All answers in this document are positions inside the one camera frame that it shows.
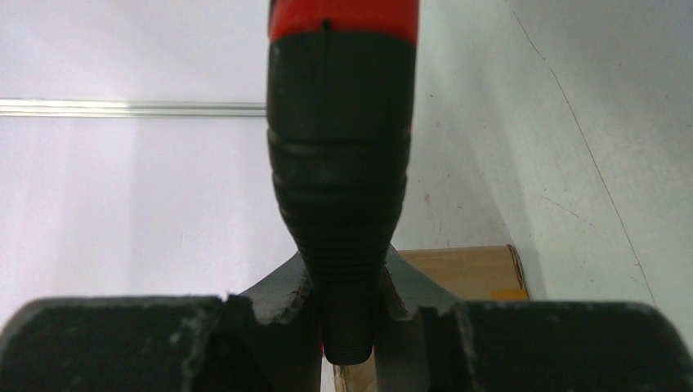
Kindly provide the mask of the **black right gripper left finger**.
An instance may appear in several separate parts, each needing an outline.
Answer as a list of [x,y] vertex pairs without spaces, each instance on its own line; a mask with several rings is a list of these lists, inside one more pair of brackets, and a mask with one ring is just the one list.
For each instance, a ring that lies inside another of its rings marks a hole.
[[1,334],[4,391],[317,391],[321,363],[300,256],[226,298],[42,298]]

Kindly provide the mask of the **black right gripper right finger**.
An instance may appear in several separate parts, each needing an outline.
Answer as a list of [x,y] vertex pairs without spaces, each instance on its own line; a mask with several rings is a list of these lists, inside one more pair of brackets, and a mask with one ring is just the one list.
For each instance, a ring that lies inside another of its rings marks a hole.
[[390,250],[381,391],[689,391],[673,325],[636,302],[462,301]]

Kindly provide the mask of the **brown cardboard express box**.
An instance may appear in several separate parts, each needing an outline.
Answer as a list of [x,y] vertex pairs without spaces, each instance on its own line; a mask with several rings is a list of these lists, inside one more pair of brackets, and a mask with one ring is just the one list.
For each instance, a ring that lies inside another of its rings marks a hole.
[[373,353],[335,366],[337,391],[482,391],[467,301],[527,301],[514,247],[387,254]]

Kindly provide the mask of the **red black utility knife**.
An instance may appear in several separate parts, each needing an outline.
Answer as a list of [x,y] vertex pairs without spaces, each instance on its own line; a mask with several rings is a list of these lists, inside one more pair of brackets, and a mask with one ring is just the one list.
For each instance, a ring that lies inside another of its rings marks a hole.
[[372,352],[407,183],[418,22],[416,1],[270,3],[273,186],[337,365]]

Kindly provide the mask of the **aluminium frame post left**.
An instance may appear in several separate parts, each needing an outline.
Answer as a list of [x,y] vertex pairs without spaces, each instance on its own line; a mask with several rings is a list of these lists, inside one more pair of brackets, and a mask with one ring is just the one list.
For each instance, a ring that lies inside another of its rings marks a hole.
[[262,103],[2,98],[1,115],[12,118],[263,118],[266,107]]

